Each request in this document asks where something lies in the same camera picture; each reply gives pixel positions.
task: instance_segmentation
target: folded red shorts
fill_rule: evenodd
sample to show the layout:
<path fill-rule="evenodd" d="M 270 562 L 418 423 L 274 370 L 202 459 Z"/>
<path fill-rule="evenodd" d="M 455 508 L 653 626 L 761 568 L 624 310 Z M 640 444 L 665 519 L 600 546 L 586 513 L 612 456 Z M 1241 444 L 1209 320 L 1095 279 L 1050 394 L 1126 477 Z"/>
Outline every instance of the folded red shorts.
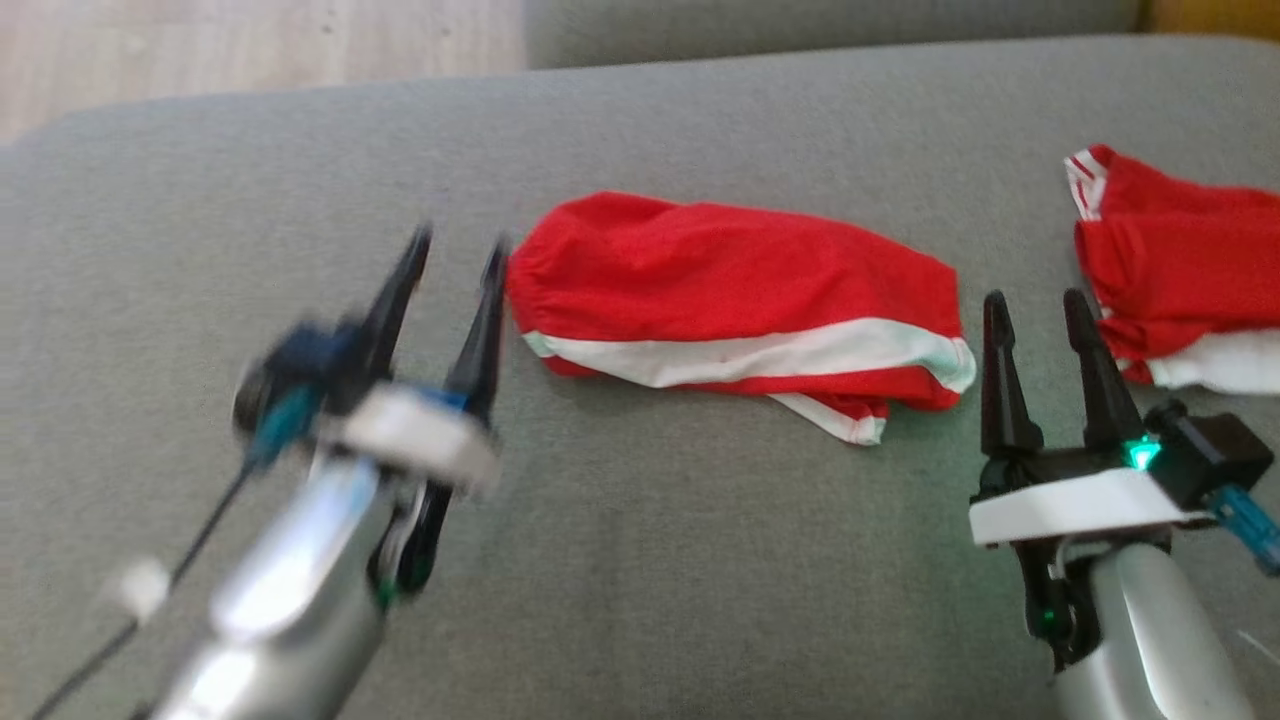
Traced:
<path fill-rule="evenodd" d="M 1280 393 L 1280 195 L 1181 181 L 1105 145 L 1066 170 L 1076 255 L 1125 375 Z"/>
<path fill-rule="evenodd" d="M 823 218 L 602 192 L 552 210 L 507 287 L 553 372 L 768 395 L 858 445 L 975 375 L 955 270 Z"/>

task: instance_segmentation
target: gray fabric surface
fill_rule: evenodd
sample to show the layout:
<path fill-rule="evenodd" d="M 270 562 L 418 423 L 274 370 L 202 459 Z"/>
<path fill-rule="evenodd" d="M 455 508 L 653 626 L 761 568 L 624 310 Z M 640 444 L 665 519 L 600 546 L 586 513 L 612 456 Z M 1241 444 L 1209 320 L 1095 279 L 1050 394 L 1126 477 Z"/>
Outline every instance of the gray fabric surface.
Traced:
<path fill-rule="evenodd" d="M 1129 32 L 1139 0 L 525 0 L 531 67 Z"/>
<path fill-rule="evenodd" d="M 1061 158 L 1106 141 L 1280 190 L 1280 50 L 1171 37 L 776 55 L 120 106 L 3 164 L 0 669 L 29 711 L 173 559 L 236 465 L 241 364 L 306 310 L 367 302 L 438 223 L 401 369 L 440 378 L 494 234 L 600 188 L 859 223 L 957 268 L 966 328 L 1004 288 L 1036 418 L 1078 439 L 1060 310 Z M 1157 395 L 1138 393 L 1144 405 Z M 1280 401 L 1187 392 L 1280 447 Z M 552 377 L 512 333 L 506 486 L 445 527 L 346 717 L 1050 717 L 1014 556 L 969 542 L 977 392 L 845 446 L 768 400 Z M 122 717 L 301 464 L 253 487 L 174 603 L 64 717 Z M 1260 500 L 1280 512 L 1280 478 Z M 1275 583 L 1222 533 L 1175 557 L 1260 717 L 1280 716 Z"/>

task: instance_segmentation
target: red fabric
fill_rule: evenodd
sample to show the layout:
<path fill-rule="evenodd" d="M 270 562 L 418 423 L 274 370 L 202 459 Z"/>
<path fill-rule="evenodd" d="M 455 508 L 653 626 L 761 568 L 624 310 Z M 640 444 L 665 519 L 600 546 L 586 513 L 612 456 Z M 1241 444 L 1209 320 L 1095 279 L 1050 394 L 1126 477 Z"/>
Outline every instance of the red fabric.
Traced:
<path fill-rule="evenodd" d="M 1100 327 L 1117 357 L 1280 325 L 1280 196 L 1171 178 L 1106 146 L 1089 151 L 1106 187 L 1101 218 L 1076 223 L 1075 247 L 1111 311 Z M 1128 374 L 1151 380 L 1140 364 Z"/>
<path fill-rule="evenodd" d="M 699 342 L 856 318 L 963 338 L 955 270 L 928 255 L 823 218 L 618 192 L 552 210 L 513 254 L 507 286 L 521 332 L 559 338 Z M 563 375 L 593 374 L 544 360 Z M 959 400 L 920 366 L 686 387 L 806 393 L 852 418 L 886 416 L 888 398 L 924 410 Z"/>

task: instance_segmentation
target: wooden floor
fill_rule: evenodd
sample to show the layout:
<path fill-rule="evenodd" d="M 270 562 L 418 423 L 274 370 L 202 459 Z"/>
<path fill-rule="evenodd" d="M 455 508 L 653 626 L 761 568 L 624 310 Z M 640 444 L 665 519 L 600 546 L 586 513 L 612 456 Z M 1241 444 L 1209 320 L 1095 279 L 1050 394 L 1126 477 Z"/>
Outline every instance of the wooden floor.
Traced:
<path fill-rule="evenodd" d="M 521 0 L 0 0 L 0 142 L 113 102 L 522 67 Z"/>

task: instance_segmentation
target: green light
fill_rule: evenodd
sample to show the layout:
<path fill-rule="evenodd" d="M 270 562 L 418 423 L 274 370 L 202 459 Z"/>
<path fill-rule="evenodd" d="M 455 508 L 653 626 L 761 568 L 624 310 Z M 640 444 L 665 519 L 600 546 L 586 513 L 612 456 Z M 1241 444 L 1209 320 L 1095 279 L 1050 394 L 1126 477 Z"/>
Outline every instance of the green light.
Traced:
<path fill-rule="evenodd" d="M 1124 443 L 1125 452 L 1129 454 L 1129 465 L 1135 470 L 1146 470 L 1151 461 L 1156 459 L 1160 454 L 1160 443 L 1151 439 L 1151 436 L 1143 436 L 1142 439 L 1135 439 Z"/>

